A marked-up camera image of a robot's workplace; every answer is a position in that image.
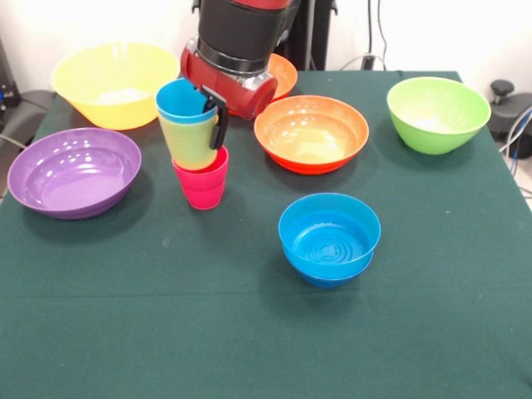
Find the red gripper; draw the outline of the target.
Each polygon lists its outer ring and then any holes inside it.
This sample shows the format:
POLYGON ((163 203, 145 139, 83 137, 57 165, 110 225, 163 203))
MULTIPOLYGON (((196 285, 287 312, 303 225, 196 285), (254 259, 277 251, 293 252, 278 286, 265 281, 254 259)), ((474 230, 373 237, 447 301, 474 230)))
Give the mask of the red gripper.
POLYGON ((217 106, 217 121, 209 145, 212 150, 219 150, 224 144, 229 125, 227 108, 244 119, 252 119, 266 108, 278 87, 277 79, 266 70, 245 76, 215 67, 202 56, 198 37, 188 41, 180 63, 183 76, 195 88, 210 95, 204 104, 204 113, 215 108, 213 95, 224 101, 225 106, 217 106))

